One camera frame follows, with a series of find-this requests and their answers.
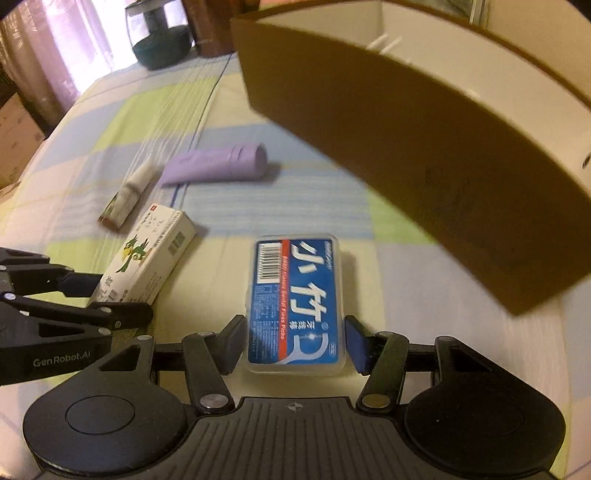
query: blue label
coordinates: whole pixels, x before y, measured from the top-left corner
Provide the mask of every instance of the blue label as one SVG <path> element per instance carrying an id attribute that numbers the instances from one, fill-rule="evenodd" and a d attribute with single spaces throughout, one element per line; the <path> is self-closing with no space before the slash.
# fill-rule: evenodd
<path id="1" fill-rule="evenodd" d="M 249 317 L 253 364 L 332 364 L 339 359 L 333 241 L 256 245 Z"/>

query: chinese character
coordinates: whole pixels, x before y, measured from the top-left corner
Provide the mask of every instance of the chinese character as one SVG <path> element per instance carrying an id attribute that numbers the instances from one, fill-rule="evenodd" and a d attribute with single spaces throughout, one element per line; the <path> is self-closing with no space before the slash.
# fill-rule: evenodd
<path id="1" fill-rule="evenodd" d="M 297 300 L 291 299 L 291 311 L 294 313 L 301 313 L 302 315 L 309 315 L 314 317 L 314 319 L 319 322 L 322 319 L 322 313 L 326 313 L 326 307 L 323 306 L 320 302 L 322 299 L 326 298 L 326 292 L 322 290 L 322 288 L 318 288 L 313 283 L 308 283 L 308 288 L 306 287 L 290 287 L 292 293 L 299 293 L 301 295 L 310 295 L 314 297 L 310 299 L 308 303 L 312 305 L 314 308 L 312 309 L 305 309 L 298 307 Z"/>
<path id="2" fill-rule="evenodd" d="M 302 254 L 302 253 L 300 253 L 300 249 L 296 245 L 291 244 L 291 254 L 295 258 L 297 258 L 298 260 L 302 260 L 304 262 L 311 262 L 306 265 L 300 265 L 298 267 L 298 270 L 300 271 L 300 273 L 315 272 L 316 271 L 315 263 L 318 263 L 320 265 L 324 264 L 324 258 L 320 257 L 319 255 L 316 255 L 317 251 L 314 247 L 311 247 L 306 242 L 300 242 L 300 247 L 302 247 L 304 250 L 308 250 L 308 252 L 312 254 L 312 255 Z"/>

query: small bottle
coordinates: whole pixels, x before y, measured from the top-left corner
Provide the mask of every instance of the small bottle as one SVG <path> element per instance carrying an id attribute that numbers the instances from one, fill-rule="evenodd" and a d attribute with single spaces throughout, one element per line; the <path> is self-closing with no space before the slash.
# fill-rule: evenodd
<path id="1" fill-rule="evenodd" d="M 119 231 L 135 204 L 138 203 L 142 192 L 154 178 L 154 173 L 155 168 L 151 160 L 142 163 L 115 193 L 103 213 L 100 214 L 98 222 L 109 230 Z"/>

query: cardboard box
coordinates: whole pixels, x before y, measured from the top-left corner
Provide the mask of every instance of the cardboard box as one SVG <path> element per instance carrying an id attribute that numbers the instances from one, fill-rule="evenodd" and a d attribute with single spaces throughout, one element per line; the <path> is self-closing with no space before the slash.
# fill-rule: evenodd
<path id="1" fill-rule="evenodd" d="M 14 94 L 0 108 L 0 188 L 15 183 L 45 136 Z"/>
<path id="2" fill-rule="evenodd" d="M 397 205 L 511 313 L 591 271 L 591 101 L 547 66 L 402 0 L 289 4 L 232 32 L 252 107 Z"/>
<path id="3" fill-rule="evenodd" d="M 115 255 L 90 302 L 151 304 L 194 236 L 195 227 L 184 212 L 153 204 Z"/>

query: metal pivot bolt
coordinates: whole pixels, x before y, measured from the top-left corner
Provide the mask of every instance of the metal pivot bolt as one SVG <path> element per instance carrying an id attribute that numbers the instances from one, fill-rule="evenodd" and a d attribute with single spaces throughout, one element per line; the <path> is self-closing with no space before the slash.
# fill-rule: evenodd
<path id="1" fill-rule="evenodd" d="M 204 395 L 199 400 L 199 403 L 203 405 L 208 410 L 217 410 L 218 408 L 224 408 L 230 400 L 225 395 L 220 395 L 219 393 L 210 393 L 209 395 Z"/>
<path id="2" fill-rule="evenodd" d="M 381 393 L 370 393 L 361 399 L 361 403 L 367 408 L 378 410 L 388 407 L 390 405 L 390 398 Z"/>

